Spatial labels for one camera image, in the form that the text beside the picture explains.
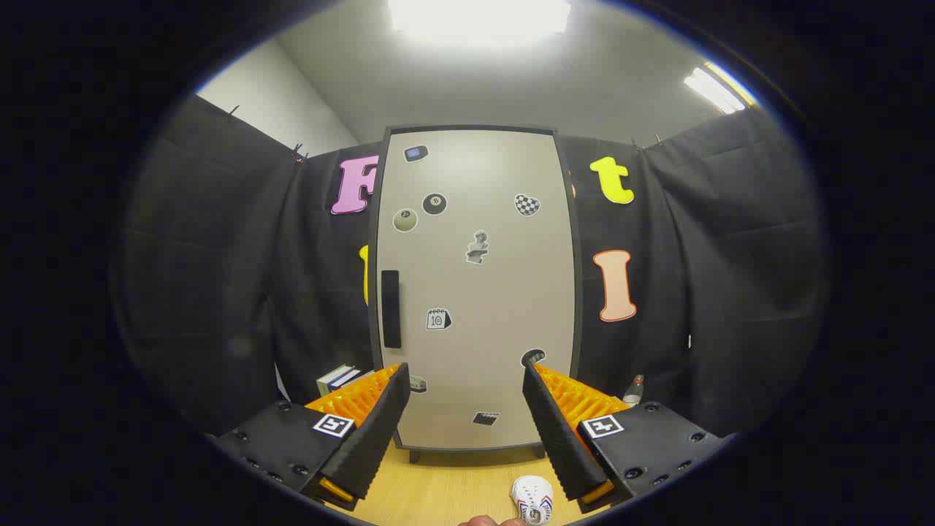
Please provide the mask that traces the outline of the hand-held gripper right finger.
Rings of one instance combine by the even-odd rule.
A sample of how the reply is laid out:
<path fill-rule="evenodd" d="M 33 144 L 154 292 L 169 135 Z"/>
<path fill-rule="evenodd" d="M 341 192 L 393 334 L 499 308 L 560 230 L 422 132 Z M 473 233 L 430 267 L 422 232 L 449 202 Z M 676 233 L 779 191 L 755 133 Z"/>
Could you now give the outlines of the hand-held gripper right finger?
<path fill-rule="evenodd" d="M 735 442 L 663 403 L 627 404 L 532 360 L 522 392 L 561 489 L 585 513 L 674 485 Z"/>

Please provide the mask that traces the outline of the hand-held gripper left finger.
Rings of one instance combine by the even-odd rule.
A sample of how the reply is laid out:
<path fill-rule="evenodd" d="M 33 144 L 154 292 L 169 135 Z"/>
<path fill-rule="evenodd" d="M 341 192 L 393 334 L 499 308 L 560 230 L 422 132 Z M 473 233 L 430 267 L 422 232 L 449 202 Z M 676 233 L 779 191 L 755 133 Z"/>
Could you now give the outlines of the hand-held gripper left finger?
<path fill-rule="evenodd" d="M 406 362 L 306 405 L 272 403 L 213 443 L 293 492 L 351 511 L 368 490 L 410 400 Z"/>

